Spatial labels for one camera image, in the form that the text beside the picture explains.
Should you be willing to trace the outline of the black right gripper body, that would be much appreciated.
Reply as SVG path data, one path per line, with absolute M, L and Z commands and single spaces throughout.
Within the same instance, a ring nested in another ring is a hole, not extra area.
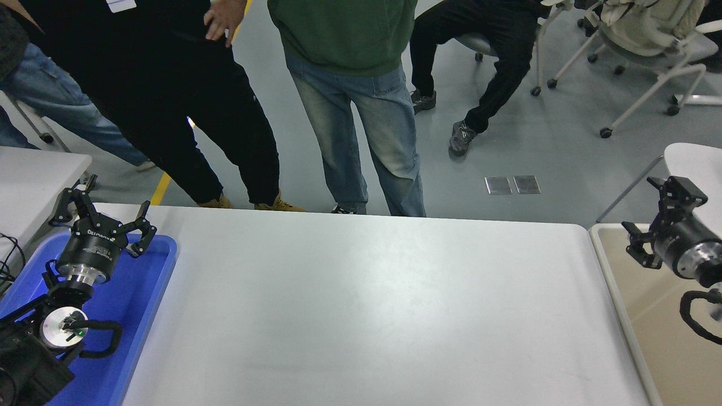
M 674 271 L 697 271 L 720 260 L 720 238 L 698 219 L 656 220 L 653 233 L 653 251 Z

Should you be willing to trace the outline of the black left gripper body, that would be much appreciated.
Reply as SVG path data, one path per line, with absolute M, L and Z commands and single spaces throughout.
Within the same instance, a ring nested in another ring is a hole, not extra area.
M 111 230 L 105 229 L 96 231 L 87 221 L 77 221 L 56 262 L 56 270 L 60 275 L 69 277 L 72 272 L 90 268 L 103 277 L 111 277 L 127 244 L 125 234 L 112 234 Z

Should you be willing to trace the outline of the person's left hand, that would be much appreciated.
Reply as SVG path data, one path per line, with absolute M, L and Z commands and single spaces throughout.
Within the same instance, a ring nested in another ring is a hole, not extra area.
M 204 14 L 204 25 L 207 26 L 205 39 L 225 39 L 225 46 L 230 48 L 235 33 L 245 18 L 247 5 L 248 1 L 211 1 Z

